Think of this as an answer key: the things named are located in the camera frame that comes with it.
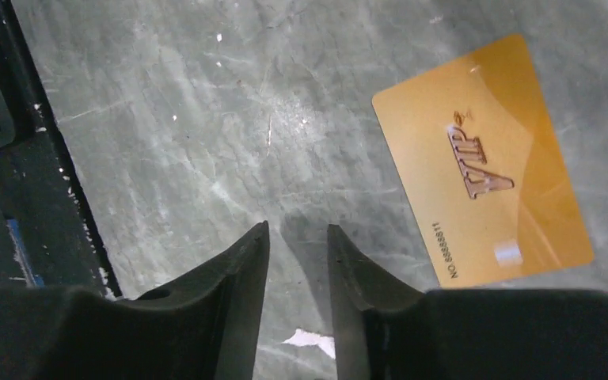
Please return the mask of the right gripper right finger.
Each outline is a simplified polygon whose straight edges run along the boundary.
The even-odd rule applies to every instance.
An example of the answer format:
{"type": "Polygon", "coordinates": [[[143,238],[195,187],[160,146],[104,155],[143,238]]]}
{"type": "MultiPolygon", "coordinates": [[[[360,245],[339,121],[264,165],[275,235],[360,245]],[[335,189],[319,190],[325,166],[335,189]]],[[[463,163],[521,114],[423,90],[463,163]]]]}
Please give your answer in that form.
{"type": "Polygon", "coordinates": [[[608,379],[608,293],[419,292],[327,231],[340,379],[608,379]]]}

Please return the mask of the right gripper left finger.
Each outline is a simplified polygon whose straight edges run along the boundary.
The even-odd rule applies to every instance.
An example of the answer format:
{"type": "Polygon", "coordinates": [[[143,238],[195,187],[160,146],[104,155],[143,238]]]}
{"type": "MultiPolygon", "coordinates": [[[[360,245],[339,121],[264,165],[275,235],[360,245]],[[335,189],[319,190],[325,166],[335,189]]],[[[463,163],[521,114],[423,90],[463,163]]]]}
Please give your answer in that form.
{"type": "Polygon", "coordinates": [[[250,379],[270,251],[259,222],[134,300],[0,288],[0,379],[250,379]]]}

